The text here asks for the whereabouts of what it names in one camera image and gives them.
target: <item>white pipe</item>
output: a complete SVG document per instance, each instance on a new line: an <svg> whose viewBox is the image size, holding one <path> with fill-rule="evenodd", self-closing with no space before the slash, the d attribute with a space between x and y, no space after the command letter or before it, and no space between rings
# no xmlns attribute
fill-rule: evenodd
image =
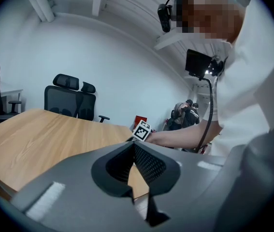
<svg viewBox="0 0 274 232"><path fill-rule="evenodd" d="M41 8L46 20L48 22L52 22L54 20L54 14L53 11L50 7L50 4L48 2L48 0L36 0L39 7Z"/></svg>
<svg viewBox="0 0 274 232"><path fill-rule="evenodd" d="M34 10L36 11L37 15L39 16L41 21L46 21L46 18L44 16L44 13L42 12L40 6L38 5L36 0L29 0L29 2L31 3L32 7L34 8Z"/></svg>

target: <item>red object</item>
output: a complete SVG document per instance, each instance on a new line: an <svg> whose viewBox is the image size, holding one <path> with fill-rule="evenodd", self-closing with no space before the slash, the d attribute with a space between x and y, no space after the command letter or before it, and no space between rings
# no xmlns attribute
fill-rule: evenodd
<svg viewBox="0 0 274 232"><path fill-rule="evenodd" d="M134 129L135 129L136 126L139 124L140 120L143 120L144 122L146 122L146 121L147 121L147 118L146 118L146 117L141 117L141 116L136 116L136 118L135 118L135 124L134 124L134 126L133 126Z"/></svg>

